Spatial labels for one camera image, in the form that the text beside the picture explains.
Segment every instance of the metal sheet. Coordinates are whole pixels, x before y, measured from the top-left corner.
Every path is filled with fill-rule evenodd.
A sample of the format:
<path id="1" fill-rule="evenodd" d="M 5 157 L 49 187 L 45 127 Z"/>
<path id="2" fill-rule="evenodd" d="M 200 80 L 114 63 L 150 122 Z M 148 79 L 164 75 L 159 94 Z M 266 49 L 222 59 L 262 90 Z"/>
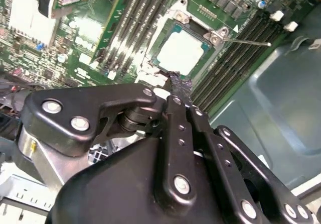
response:
<path id="1" fill-rule="evenodd" d="M 321 7 L 311 12 L 295 35 L 321 38 L 320 14 Z M 308 47 L 277 48 L 211 119 L 262 155 L 290 189 L 321 172 L 321 47 Z"/>

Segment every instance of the green circuit board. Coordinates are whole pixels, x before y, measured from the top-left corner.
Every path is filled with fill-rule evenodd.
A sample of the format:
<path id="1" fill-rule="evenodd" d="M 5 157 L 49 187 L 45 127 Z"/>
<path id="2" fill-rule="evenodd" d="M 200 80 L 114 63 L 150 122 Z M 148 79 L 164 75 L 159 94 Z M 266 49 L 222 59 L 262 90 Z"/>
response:
<path id="1" fill-rule="evenodd" d="M 72 13 L 47 22 L 35 13 L 38 0 L 25 0 L 28 3 L 21 5 L 18 1 L 21 0 L 0 0 L 0 64 L 4 71 L 26 82 L 50 87 L 131 82 L 162 86 L 168 71 L 166 66 L 177 64 L 178 71 L 187 66 L 179 63 L 180 56 L 176 55 L 179 51 L 175 48 L 172 53 L 161 52 L 163 47 L 169 47 L 169 41 L 173 41 L 173 46 L 180 45 L 173 36 L 182 37 L 180 33 L 184 33 L 191 46 L 201 44 L 195 53 L 199 56 L 189 62 L 190 71 L 182 74 L 182 78 L 193 80 L 196 90 L 232 48 L 229 42 L 214 46 L 202 31 L 211 33 L 225 27 L 229 38 L 238 38 L 248 31 L 249 22 L 259 11 L 269 14 L 282 11 L 285 20 L 280 25 L 285 25 L 291 21 L 299 23 L 313 7 L 308 0 L 260 0 L 265 4 L 263 10 L 259 9 L 258 0 L 85 0 L 75 5 Z M 189 17 L 189 23 L 172 14 L 177 13 L 173 6 L 180 2 L 185 7 L 179 10 Z M 26 28 L 22 22 L 23 17 L 28 18 L 28 12 L 36 17 L 33 25 Z M 161 25 L 166 15 L 168 19 Z M 192 28 L 192 21 L 199 31 Z M 279 37 L 284 38 L 288 33 L 284 31 Z M 264 58 L 279 42 L 272 42 Z M 161 57 L 178 60 L 162 63 Z M 233 86 L 239 86 L 258 65 L 253 63 Z M 233 89 L 229 89 L 224 96 L 231 94 Z"/>

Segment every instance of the capacitor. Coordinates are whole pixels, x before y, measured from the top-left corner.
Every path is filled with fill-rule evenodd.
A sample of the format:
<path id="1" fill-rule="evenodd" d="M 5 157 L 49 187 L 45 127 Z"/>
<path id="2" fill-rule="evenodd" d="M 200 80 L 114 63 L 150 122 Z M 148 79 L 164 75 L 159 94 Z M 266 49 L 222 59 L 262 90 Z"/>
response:
<path id="1" fill-rule="evenodd" d="M 265 1 L 262 1 L 262 0 L 256 0 L 256 1 L 255 1 L 255 3 L 256 3 L 256 6 L 257 6 L 259 9 L 263 9 L 263 8 L 265 8 L 265 7 L 266 7 L 266 3 L 265 3 Z"/>
<path id="2" fill-rule="evenodd" d="M 67 60 L 67 55 L 66 54 L 58 54 L 57 56 L 57 61 L 60 63 L 64 63 Z"/>
<path id="3" fill-rule="evenodd" d="M 69 23 L 69 26 L 70 26 L 70 28 L 75 29 L 75 28 L 77 27 L 77 24 L 76 24 L 75 21 L 71 21 L 71 22 Z"/>

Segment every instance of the screw head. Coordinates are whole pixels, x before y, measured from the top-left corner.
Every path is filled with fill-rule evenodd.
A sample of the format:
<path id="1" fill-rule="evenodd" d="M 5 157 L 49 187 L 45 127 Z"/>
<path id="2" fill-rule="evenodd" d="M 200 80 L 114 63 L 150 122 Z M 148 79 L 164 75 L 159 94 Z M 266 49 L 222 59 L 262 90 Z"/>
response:
<path id="1" fill-rule="evenodd" d="M 242 208 L 245 212 L 245 214 L 252 219 L 256 218 L 256 211 L 254 207 L 249 203 L 247 200 L 244 200 L 241 202 Z"/>
<path id="2" fill-rule="evenodd" d="M 289 204 L 285 204 L 284 207 L 285 207 L 286 212 L 289 214 L 289 216 L 292 217 L 293 219 L 295 219 L 296 213 L 293 210 L 293 208 Z"/>
<path id="3" fill-rule="evenodd" d="M 300 205 L 297 206 L 297 210 L 300 213 L 300 215 L 304 218 L 304 219 L 309 219 L 308 214 L 306 213 L 306 211 L 304 210 L 304 208 Z"/>
<path id="4" fill-rule="evenodd" d="M 45 101 L 42 109 L 50 114 L 57 114 L 61 111 L 61 105 L 55 101 Z"/>
<path id="5" fill-rule="evenodd" d="M 180 146 L 184 146 L 184 145 L 185 145 L 185 141 L 182 140 L 182 139 L 179 139 L 179 145 L 180 145 Z"/>
<path id="6" fill-rule="evenodd" d="M 152 96 L 152 92 L 148 89 L 148 88 L 145 88 L 144 90 L 143 90 L 143 93 L 145 93 L 147 96 Z"/>
<path id="7" fill-rule="evenodd" d="M 223 129 L 223 133 L 225 133 L 227 136 L 231 135 L 231 133 L 226 128 Z"/>
<path id="8" fill-rule="evenodd" d="M 202 116 L 202 115 L 203 115 L 202 111 L 200 111 L 198 108 L 195 109 L 195 112 L 196 112 L 196 114 L 199 115 L 199 116 Z"/>
<path id="9" fill-rule="evenodd" d="M 178 105 L 181 105 L 181 100 L 178 97 L 174 97 L 174 102 L 177 103 Z"/>
<path id="10" fill-rule="evenodd" d="M 190 184 L 187 179 L 182 176 L 175 176 L 174 178 L 174 186 L 178 190 L 180 194 L 188 194 L 190 192 Z"/>
<path id="11" fill-rule="evenodd" d="M 86 131 L 87 129 L 89 129 L 89 121 L 81 116 L 74 117 L 71 120 L 70 124 L 74 129 L 79 131 Z"/>
<path id="12" fill-rule="evenodd" d="M 179 125 L 179 130 L 184 131 L 186 128 L 183 125 Z"/>

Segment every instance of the ram slot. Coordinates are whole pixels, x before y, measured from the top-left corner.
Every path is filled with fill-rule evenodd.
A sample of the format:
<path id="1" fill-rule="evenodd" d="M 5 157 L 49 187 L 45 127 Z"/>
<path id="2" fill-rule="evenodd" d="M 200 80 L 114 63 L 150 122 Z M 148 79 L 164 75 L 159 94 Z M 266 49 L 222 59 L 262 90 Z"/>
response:
<path id="1" fill-rule="evenodd" d="M 136 7 L 133 11 L 132 17 L 129 19 L 129 22 L 125 26 L 118 39 L 118 43 L 116 47 L 112 50 L 112 54 L 110 54 L 109 58 L 107 58 L 107 62 L 112 62 L 110 65 L 110 70 L 115 68 L 118 65 L 118 58 L 121 56 L 121 53 L 125 50 L 126 42 L 130 39 L 131 33 L 136 29 L 139 24 L 140 18 L 144 9 L 148 6 L 148 0 L 139 0 L 137 2 Z"/>
<path id="2" fill-rule="evenodd" d="M 242 33 L 239 35 L 238 39 L 251 39 L 253 31 L 258 27 L 258 25 L 262 22 L 260 17 L 254 17 L 248 27 L 245 28 Z M 212 84 L 211 79 L 218 73 L 218 69 L 220 69 L 224 64 L 224 62 L 228 62 L 232 57 L 235 57 L 238 53 L 238 50 L 244 47 L 243 44 L 232 43 L 225 54 L 218 60 L 215 66 L 209 71 L 209 73 L 204 77 L 204 79 L 194 88 L 192 93 L 192 99 L 197 101 L 203 91 L 207 89 L 207 87 Z"/>
<path id="3" fill-rule="evenodd" d="M 278 36 L 279 32 L 275 27 L 267 29 L 262 37 L 258 38 L 260 41 L 274 41 Z M 246 54 L 239 60 L 239 65 L 232 71 L 225 75 L 225 78 L 220 80 L 220 84 L 213 88 L 214 91 L 205 99 L 200 105 L 201 109 L 206 109 L 209 111 L 219 100 L 224 96 L 223 93 L 227 93 L 234 84 L 244 77 L 244 74 L 253 66 L 255 61 L 261 56 L 265 51 L 264 48 L 258 48 L 251 46 Z"/>
<path id="4" fill-rule="evenodd" d="M 265 31 L 267 28 L 267 25 L 263 25 L 261 28 L 257 29 L 259 33 Z M 257 34 L 257 31 L 252 32 L 249 36 L 249 38 L 252 41 L 257 41 L 259 37 L 259 34 Z M 234 68 L 235 66 L 238 66 L 238 63 L 240 63 L 240 59 L 251 49 L 251 45 L 245 45 L 241 44 L 238 47 L 237 54 L 233 54 L 232 57 L 228 58 L 227 60 L 224 61 L 224 64 L 220 65 L 220 68 L 215 71 L 215 84 L 210 86 L 210 89 L 216 89 L 220 82 L 226 77 L 227 73 Z M 201 106 L 204 101 L 209 97 L 211 93 L 211 90 L 207 92 L 207 94 L 202 95 L 202 99 L 200 102 L 198 102 L 198 106 Z"/>
<path id="5" fill-rule="evenodd" d="M 238 39 L 273 42 L 282 28 L 258 12 Z M 265 51 L 263 47 L 232 43 L 204 79 L 193 90 L 192 100 L 202 110 L 210 110 Z"/>
<path id="6" fill-rule="evenodd" d="M 116 64 L 119 66 L 119 68 L 122 68 L 124 58 L 128 53 L 132 51 L 132 43 L 136 35 L 140 34 L 140 26 L 144 24 L 146 18 L 149 18 L 150 15 L 153 16 L 155 9 L 153 9 L 153 7 L 151 6 L 153 5 L 154 1 L 155 0 L 146 0 L 141 4 L 141 8 L 139 9 L 139 17 L 135 19 L 135 22 L 131 26 L 130 31 L 127 32 L 126 42 L 123 42 L 122 47 L 118 50 L 119 55 L 116 58 Z"/>
<path id="7" fill-rule="evenodd" d="M 145 14 L 142 21 L 143 24 L 141 24 L 140 28 L 134 33 L 133 41 L 130 43 L 131 48 L 122 61 L 122 75 L 128 71 L 133 57 L 137 54 L 144 41 L 151 40 L 152 33 L 156 30 L 156 25 L 154 23 L 156 22 L 157 16 L 162 10 L 162 7 L 165 5 L 165 1 L 166 0 L 155 0 L 150 4 L 149 9 L 147 10 L 148 14 Z"/>
<path id="8" fill-rule="evenodd" d="M 130 0 L 123 14 L 123 17 L 115 30 L 114 35 L 112 36 L 108 46 L 105 49 L 103 65 L 107 65 L 108 68 L 112 67 L 109 66 L 111 63 L 108 60 L 112 58 L 111 55 L 113 55 L 114 52 L 119 48 L 121 44 L 121 38 L 123 34 L 125 34 L 125 30 L 129 26 L 129 22 L 131 21 L 138 6 L 139 0 Z"/>

